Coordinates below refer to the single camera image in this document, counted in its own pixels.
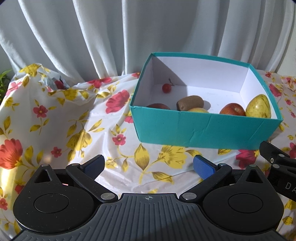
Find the yellow-green pear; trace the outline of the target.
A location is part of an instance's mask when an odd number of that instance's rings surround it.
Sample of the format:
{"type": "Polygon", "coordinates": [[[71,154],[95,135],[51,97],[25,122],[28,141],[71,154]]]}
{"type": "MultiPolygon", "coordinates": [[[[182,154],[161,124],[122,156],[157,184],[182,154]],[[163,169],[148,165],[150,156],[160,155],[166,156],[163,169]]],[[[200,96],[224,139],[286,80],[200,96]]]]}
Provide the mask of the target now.
{"type": "Polygon", "coordinates": [[[271,118],[271,107],[268,98],[264,94],[254,97],[249,102],[245,114],[254,118],[271,118]]]}

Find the green plant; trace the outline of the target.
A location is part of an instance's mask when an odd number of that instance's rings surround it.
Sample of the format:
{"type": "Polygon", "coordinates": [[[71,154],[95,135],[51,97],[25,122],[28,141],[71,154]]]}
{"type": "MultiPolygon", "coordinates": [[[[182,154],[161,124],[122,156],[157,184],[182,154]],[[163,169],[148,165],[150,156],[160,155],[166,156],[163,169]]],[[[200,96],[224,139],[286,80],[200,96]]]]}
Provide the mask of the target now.
{"type": "Polygon", "coordinates": [[[11,69],[8,69],[0,73],[0,103],[3,101],[4,96],[8,90],[8,85],[10,83],[10,78],[8,77],[8,74],[11,71],[11,69]]]}

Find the red cherry tomato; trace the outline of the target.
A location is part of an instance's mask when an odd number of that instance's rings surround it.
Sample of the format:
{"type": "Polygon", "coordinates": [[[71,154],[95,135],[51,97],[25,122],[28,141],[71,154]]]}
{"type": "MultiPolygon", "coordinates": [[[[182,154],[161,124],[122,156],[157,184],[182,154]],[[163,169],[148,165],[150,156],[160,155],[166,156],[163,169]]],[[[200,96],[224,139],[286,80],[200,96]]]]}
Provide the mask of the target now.
{"type": "Polygon", "coordinates": [[[171,92],[171,85],[166,83],[162,86],[163,93],[170,93],[171,92]]]}

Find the teal cardboard box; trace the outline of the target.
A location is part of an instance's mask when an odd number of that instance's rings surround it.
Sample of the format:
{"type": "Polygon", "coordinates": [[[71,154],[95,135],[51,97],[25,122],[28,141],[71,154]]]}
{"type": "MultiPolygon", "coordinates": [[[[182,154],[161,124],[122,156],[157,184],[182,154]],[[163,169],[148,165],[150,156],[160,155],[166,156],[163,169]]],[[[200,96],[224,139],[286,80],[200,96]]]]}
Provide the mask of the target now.
{"type": "Polygon", "coordinates": [[[251,64],[189,53],[151,53],[130,110],[141,142],[182,147],[255,150],[282,122],[274,95],[251,64]],[[170,93],[162,91],[166,83],[170,93]],[[220,114],[225,105],[246,107],[259,94],[268,98],[271,118],[220,114]],[[203,99],[208,113],[177,110],[177,102],[191,95],[203,99]],[[153,103],[170,110],[147,107],[153,103]]]}

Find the yellow fruit in box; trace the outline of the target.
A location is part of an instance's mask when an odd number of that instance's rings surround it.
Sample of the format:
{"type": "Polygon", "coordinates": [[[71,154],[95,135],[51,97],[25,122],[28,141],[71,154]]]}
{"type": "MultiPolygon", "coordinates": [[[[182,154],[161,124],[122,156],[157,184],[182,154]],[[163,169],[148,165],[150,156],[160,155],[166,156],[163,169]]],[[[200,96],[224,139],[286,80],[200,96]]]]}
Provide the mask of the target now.
{"type": "Polygon", "coordinates": [[[204,108],[192,108],[189,109],[188,112],[193,112],[193,113],[208,113],[208,111],[204,108]]]}

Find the small red fruit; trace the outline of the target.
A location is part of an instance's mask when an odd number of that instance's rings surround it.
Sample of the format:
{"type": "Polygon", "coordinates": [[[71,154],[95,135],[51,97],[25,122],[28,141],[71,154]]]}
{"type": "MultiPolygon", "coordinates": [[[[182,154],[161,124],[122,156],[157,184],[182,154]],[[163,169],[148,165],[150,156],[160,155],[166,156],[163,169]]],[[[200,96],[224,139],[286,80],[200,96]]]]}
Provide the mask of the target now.
{"type": "Polygon", "coordinates": [[[162,103],[153,103],[147,106],[148,108],[157,108],[157,109],[167,109],[170,110],[170,108],[162,103]]]}

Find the white curtain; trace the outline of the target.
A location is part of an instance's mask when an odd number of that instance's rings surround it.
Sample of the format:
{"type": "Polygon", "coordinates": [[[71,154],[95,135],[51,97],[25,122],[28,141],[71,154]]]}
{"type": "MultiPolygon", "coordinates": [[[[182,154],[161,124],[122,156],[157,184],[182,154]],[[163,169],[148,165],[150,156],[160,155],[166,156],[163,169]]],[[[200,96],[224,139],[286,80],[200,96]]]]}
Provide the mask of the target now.
{"type": "Polygon", "coordinates": [[[140,71],[153,52],[274,71],[294,25],[293,1],[1,1],[1,51],[74,83],[140,71]]]}

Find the red apple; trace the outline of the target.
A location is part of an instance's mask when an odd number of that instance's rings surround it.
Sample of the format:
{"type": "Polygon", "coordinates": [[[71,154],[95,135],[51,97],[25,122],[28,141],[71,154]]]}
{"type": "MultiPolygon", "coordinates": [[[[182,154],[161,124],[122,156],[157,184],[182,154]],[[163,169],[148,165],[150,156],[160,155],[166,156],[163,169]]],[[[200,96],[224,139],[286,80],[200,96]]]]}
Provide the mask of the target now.
{"type": "Polygon", "coordinates": [[[237,103],[229,103],[221,109],[220,114],[246,116],[244,108],[237,103]]]}

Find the brown kiwi fruit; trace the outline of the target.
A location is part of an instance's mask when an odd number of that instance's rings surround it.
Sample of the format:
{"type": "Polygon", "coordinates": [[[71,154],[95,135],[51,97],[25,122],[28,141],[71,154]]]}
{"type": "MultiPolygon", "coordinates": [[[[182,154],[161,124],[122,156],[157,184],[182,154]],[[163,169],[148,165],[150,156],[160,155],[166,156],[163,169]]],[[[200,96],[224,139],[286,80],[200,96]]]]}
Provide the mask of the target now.
{"type": "Polygon", "coordinates": [[[203,108],[204,101],[200,96],[191,95],[180,99],[176,105],[178,111],[188,111],[192,108],[203,108]]]}

